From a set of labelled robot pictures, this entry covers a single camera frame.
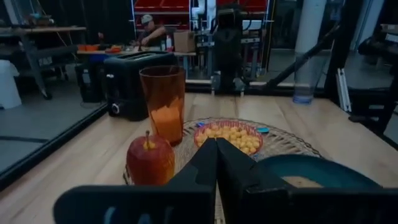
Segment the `blue clip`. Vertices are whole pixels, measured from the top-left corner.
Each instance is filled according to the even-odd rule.
[[[203,127],[204,125],[205,125],[204,122],[197,122],[197,127],[198,127],[198,128]]]
[[[258,131],[259,133],[264,133],[264,134],[266,134],[266,133],[269,132],[269,128],[257,128],[257,131]]]

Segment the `red apple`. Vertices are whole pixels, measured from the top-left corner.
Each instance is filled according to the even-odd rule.
[[[127,169],[136,185],[163,185],[174,176],[174,152],[164,138],[149,135],[133,140],[127,152]]]

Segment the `white bag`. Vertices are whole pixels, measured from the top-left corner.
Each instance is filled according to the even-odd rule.
[[[0,106],[4,109],[22,104],[14,77],[19,76],[17,68],[8,60],[0,60]]]

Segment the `orange plastic cup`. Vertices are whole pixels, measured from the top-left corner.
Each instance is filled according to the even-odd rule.
[[[172,146],[182,140],[185,70],[178,66],[154,66],[140,71],[152,131]]]

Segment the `baseball cap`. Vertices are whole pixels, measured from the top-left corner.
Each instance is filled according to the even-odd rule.
[[[151,15],[148,15],[148,14],[143,15],[143,16],[141,17],[141,24],[144,25],[144,26],[146,26],[146,25],[148,25],[148,22],[150,22],[150,21],[152,21],[152,20],[153,20],[153,18],[152,18]]]

